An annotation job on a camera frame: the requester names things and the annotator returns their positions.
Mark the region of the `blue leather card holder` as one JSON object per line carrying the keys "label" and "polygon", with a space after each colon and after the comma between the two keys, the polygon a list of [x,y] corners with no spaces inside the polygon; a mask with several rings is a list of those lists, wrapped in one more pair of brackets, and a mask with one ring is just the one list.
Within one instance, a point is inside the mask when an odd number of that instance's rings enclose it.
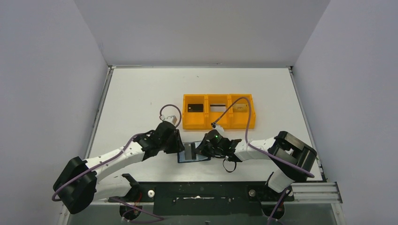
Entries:
{"label": "blue leather card holder", "polygon": [[205,157],[195,152],[195,149],[200,145],[200,141],[184,142],[183,145],[184,145],[184,150],[177,154],[177,162],[179,164],[211,160],[210,157]]}

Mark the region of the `orange three-compartment tray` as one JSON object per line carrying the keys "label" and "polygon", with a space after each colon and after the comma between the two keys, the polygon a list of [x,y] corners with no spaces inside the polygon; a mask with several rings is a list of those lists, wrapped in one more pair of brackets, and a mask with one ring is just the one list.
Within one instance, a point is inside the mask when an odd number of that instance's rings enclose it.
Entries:
{"label": "orange three-compartment tray", "polygon": [[[188,104],[203,104],[203,112],[187,112]],[[247,104],[247,112],[233,112],[233,105]],[[216,122],[224,129],[254,129],[256,113],[251,94],[185,94],[183,97],[182,126],[185,130],[209,130]]]}

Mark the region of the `black VIP credit card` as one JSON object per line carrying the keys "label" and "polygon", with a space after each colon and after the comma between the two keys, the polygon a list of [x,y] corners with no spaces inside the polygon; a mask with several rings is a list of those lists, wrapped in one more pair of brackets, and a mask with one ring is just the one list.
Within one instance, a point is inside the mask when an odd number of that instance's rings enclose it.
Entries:
{"label": "black VIP credit card", "polygon": [[187,105],[187,112],[188,113],[202,113],[204,111],[203,104],[188,104]]}

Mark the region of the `gold credit card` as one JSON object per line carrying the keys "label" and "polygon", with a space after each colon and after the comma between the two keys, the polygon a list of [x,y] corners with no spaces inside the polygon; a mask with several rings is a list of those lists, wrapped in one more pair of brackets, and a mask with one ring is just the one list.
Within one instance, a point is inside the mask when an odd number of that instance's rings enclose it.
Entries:
{"label": "gold credit card", "polygon": [[248,105],[247,104],[235,104],[233,105],[233,112],[235,113],[245,113],[248,111]]}

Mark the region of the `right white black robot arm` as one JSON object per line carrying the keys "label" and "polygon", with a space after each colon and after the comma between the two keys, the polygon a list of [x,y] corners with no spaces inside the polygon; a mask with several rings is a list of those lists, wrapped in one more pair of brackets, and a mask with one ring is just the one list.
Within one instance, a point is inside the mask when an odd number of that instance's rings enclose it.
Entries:
{"label": "right white black robot arm", "polygon": [[317,152],[312,147],[287,131],[268,139],[250,141],[247,138],[228,139],[213,129],[205,134],[194,151],[205,157],[234,163],[271,160],[278,169],[264,187],[264,194],[270,200],[280,197],[292,183],[313,178],[314,174],[310,171],[317,158]]}

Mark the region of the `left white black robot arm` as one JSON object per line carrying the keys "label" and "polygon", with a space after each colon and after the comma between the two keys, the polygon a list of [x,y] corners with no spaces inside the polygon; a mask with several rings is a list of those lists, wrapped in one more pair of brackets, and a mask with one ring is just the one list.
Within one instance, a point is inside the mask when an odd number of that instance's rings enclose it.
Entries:
{"label": "left white black robot arm", "polygon": [[155,157],[161,151],[174,154],[183,150],[179,129],[172,122],[163,121],[154,130],[133,135],[126,144],[111,152],[69,160],[53,185],[51,199],[62,202],[71,214],[77,214],[93,201],[104,198],[133,200],[139,193],[136,180],[127,173],[114,173]]}

